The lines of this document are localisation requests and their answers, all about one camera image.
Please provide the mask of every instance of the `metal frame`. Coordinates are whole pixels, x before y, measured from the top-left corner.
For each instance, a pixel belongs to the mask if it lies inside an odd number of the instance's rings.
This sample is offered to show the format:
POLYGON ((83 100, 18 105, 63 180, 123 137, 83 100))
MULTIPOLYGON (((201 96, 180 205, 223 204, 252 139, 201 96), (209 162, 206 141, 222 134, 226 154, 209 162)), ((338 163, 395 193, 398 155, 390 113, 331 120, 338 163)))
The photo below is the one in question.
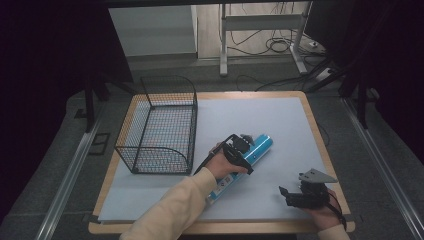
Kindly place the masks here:
POLYGON ((221 13, 221 54, 220 54, 220 75, 228 74, 227 56, 227 31, 248 31, 248 30, 283 30, 297 29, 297 36, 290 46, 293 59, 299 69, 300 74, 307 74, 305 64, 299 54, 299 44, 303 31, 308 20, 309 10, 312 2, 308 2, 302 14, 286 15, 252 15, 252 16, 226 16, 225 4, 222 4, 221 13))

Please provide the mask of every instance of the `aluminum rail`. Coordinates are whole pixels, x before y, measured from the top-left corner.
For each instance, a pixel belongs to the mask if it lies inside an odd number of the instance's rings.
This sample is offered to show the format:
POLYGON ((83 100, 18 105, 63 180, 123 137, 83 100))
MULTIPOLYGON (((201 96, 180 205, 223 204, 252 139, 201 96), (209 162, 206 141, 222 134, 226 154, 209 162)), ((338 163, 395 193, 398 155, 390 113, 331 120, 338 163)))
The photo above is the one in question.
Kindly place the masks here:
POLYGON ((97 129, 99 128, 105 105, 106 103, 100 103, 93 129, 89 133, 84 133, 75 155, 69 164, 68 170, 63 177, 59 190, 57 191, 52 204, 46 213, 43 223, 38 230, 35 237, 36 240, 47 240, 51 239, 53 236, 66 203, 68 202, 69 196, 71 195, 76 179, 78 178, 78 174, 88 154, 91 143, 96 135, 97 129))
POLYGON ((383 154, 378 149, 371 134, 367 129, 364 129, 361 123, 358 121, 356 117, 356 110, 352 102, 349 99, 345 98, 342 98, 342 102, 345 105, 346 111, 348 112, 348 115, 352 120, 353 125, 358 131, 361 140, 367 148, 371 159, 373 160, 378 172, 380 173, 382 180, 386 184, 386 187, 392 195, 392 198, 398 206, 401 214, 403 215, 406 224, 411 230, 412 235, 414 235, 415 239, 423 240, 424 225, 419 213, 411 203, 409 197, 402 190, 402 187, 400 186, 399 182, 396 180, 396 177, 390 170, 389 165, 384 159, 383 154))

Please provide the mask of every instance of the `beige sleeve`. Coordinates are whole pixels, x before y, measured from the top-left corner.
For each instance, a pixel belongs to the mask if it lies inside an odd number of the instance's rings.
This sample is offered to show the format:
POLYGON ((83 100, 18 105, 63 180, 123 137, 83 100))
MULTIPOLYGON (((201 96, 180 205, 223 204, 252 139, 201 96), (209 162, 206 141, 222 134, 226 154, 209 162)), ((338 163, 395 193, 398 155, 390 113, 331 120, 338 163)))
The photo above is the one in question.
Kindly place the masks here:
POLYGON ((343 225, 339 224, 337 226, 322 230, 318 232, 320 240, 349 240, 349 236, 343 228, 343 225))
POLYGON ((120 239, 177 239, 203 212, 205 198, 214 188, 214 176, 207 168, 202 168, 169 189, 120 239))

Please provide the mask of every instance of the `wooden table edge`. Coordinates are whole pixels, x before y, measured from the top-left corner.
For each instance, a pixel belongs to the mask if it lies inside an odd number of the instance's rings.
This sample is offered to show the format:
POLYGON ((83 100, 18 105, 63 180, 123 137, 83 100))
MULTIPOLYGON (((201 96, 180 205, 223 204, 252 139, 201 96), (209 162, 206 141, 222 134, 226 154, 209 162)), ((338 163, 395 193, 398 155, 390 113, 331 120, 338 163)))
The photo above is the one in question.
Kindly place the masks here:
MULTIPOLYGON (((306 117, 311 127, 315 142, 317 143, 318 150, 321 154, 322 161, 326 168, 327 173, 337 179, 337 175, 325 147, 324 141, 319 132, 312 109, 306 98, 306 95, 300 91, 275 91, 275 92, 200 92, 197 93, 199 100, 206 99, 251 99, 251 98, 287 98, 297 97, 300 99, 306 117)), ((96 205, 93 210, 94 216, 99 216, 103 207, 104 200, 109 193, 110 186, 115 175, 116 168, 119 163, 119 155, 116 151, 113 152, 109 168, 107 170, 105 180, 103 181, 102 188, 99 193, 96 205)), ((333 190, 336 192, 340 206, 344 214, 350 214, 349 206, 347 205, 346 198, 343 194, 339 183, 332 184, 333 190)), ((88 229, 92 234, 117 234, 125 232, 131 224, 115 223, 115 224, 102 224, 90 222, 88 229)), ((355 223, 349 221, 347 224, 347 232, 355 230, 355 223)), ((234 234, 234 233, 310 233, 316 232, 317 229, 310 220, 298 221, 260 221, 260 222, 205 222, 197 221, 183 234, 234 234)))

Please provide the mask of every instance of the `hand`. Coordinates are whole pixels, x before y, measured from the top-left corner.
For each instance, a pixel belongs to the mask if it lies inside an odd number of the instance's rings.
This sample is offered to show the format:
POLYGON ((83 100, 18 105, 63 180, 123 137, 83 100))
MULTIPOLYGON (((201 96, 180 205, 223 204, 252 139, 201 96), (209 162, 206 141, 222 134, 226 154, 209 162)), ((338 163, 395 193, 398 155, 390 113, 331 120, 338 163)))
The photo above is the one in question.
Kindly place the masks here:
MULTIPOLYGON (((328 189, 330 195, 330 204, 333 205, 336 209, 340 211, 339 204, 337 202, 336 193, 330 189, 328 189)), ((328 207, 322 207, 320 209, 306 209, 302 208, 303 211, 309 213, 312 216, 312 220, 315 225, 318 227, 319 231, 337 226, 340 223, 340 220, 336 216, 336 214, 331 211, 328 207)))
POLYGON ((209 169, 216 179, 222 179, 232 172, 247 173, 246 168, 231 164, 225 157, 222 149, 211 160, 209 160, 205 167, 209 169))

